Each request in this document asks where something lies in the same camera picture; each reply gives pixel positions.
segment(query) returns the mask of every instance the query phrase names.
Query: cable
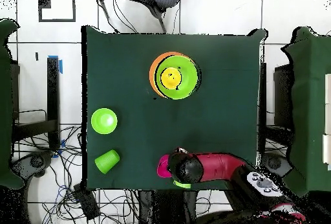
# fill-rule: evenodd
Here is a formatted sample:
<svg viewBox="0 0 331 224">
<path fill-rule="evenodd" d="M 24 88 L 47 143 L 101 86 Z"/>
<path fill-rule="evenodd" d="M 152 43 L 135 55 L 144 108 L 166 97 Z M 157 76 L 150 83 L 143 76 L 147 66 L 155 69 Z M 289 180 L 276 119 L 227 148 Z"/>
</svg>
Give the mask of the cable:
<svg viewBox="0 0 331 224">
<path fill-rule="evenodd" d="M 137 32 L 137 30 L 136 30 L 136 28 L 130 23 L 130 21 L 129 20 L 127 20 L 127 18 L 125 17 L 125 15 L 123 15 L 123 13 L 122 13 L 122 11 L 121 11 L 121 9 L 120 9 L 120 7 L 117 5 L 117 2 L 116 2 L 116 0 L 113 0 L 113 2 L 115 1 L 115 4 L 116 4 L 116 6 L 117 6 L 117 9 L 121 12 L 121 14 L 122 14 L 122 16 L 125 18 L 125 20 L 132 26 L 132 28 L 130 28 L 131 30 L 133 30 L 133 32 L 135 32 L 135 33 L 138 33 Z"/>
<path fill-rule="evenodd" d="M 257 107 L 260 107 L 260 105 L 258 105 Z M 274 114 L 274 113 L 272 113 L 272 112 L 269 112 L 269 111 L 266 111 L 267 113 L 271 113 L 271 114 Z"/>
<path fill-rule="evenodd" d="M 176 18 L 177 18 L 177 13 L 178 13 L 179 9 L 176 11 L 176 16 L 175 16 L 175 20 L 173 21 L 173 32 L 175 31 L 175 22 L 176 22 Z"/>
<path fill-rule="evenodd" d="M 206 211 L 202 212 L 202 213 L 198 213 L 197 216 L 209 212 L 209 210 L 210 210 L 210 208 L 211 208 L 211 203 L 210 203 L 210 200 L 209 200 L 208 198 L 206 198 L 206 197 L 200 197 L 200 198 L 197 199 L 197 202 L 198 202 L 199 199 L 206 199 L 206 200 L 208 201 L 208 209 L 207 209 Z"/>
<path fill-rule="evenodd" d="M 109 18 L 109 15 L 108 15 L 108 13 L 107 13 L 107 10 L 106 10 L 103 6 L 101 6 L 101 5 L 99 4 L 98 0 L 96 0 L 96 4 L 98 4 L 98 6 L 102 8 L 103 12 L 104 12 L 105 15 L 106 15 L 106 18 L 107 18 L 107 22 L 108 22 L 108 24 L 114 29 L 115 33 L 117 33 L 117 34 L 120 33 L 119 30 L 115 29 L 114 26 L 111 25 L 111 23 L 110 23 L 110 21 L 109 21 L 110 18 Z"/>
</svg>

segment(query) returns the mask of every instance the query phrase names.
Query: upside-down green cup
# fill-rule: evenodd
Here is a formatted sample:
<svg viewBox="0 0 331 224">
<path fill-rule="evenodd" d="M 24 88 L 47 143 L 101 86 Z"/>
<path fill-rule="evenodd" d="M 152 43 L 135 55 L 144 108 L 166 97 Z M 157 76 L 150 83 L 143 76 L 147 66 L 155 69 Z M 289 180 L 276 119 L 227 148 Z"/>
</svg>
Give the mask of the upside-down green cup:
<svg viewBox="0 0 331 224">
<path fill-rule="evenodd" d="M 106 135 L 115 130 L 117 126 L 117 116 L 110 109 L 97 109 L 92 115 L 91 125 L 97 133 Z"/>
<path fill-rule="evenodd" d="M 120 161 L 120 156 L 115 150 L 110 150 L 94 160 L 96 166 L 103 174 L 108 173 L 108 171 L 114 167 L 118 161 Z"/>
</svg>

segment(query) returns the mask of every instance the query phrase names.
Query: dark green table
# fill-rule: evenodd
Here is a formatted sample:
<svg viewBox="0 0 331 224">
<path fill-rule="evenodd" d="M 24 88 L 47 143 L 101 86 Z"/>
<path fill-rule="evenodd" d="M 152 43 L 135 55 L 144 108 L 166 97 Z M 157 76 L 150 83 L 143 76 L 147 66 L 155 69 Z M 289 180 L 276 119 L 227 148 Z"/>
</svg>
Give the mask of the dark green table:
<svg viewBox="0 0 331 224">
<path fill-rule="evenodd" d="M 294 67 L 292 87 L 295 139 L 290 151 L 293 170 L 284 178 L 292 192 L 331 192 L 331 171 L 323 163 L 325 133 L 325 74 L 331 73 L 331 37 L 318 36 L 307 27 L 294 31 L 283 48 Z"/>
<path fill-rule="evenodd" d="M 87 39 L 88 188 L 179 188 L 156 174 L 161 156 L 177 146 L 233 153 L 255 164 L 264 30 L 250 36 L 208 36 L 104 34 L 82 27 L 82 34 Z M 152 62 L 169 51 L 191 57 L 202 71 L 199 90 L 183 100 L 162 98 L 149 83 Z M 108 135 L 91 126 L 92 114 L 101 107 L 118 116 L 117 128 Z M 111 149 L 121 160 L 103 175 L 94 160 Z M 213 181 L 192 189 L 227 187 Z"/>
</svg>

